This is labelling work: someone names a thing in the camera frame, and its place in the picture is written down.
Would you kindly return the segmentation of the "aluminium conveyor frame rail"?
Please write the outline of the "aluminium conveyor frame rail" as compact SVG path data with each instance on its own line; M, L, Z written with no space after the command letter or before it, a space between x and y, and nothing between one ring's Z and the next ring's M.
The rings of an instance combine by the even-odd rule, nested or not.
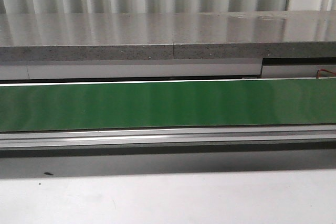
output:
M335 125L162 127L1 133L2 151L335 146Z

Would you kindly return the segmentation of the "grey stone counter slab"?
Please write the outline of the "grey stone counter slab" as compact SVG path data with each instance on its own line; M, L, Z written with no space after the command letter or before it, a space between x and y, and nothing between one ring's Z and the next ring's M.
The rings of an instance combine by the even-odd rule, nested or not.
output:
M1 15L2 62L332 57L334 11Z

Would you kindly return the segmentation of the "green conveyor belt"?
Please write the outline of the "green conveyor belt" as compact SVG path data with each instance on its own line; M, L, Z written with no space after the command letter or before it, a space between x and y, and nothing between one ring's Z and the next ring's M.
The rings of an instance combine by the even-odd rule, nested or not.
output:
M335 79L1 86L1 131L335 123Z

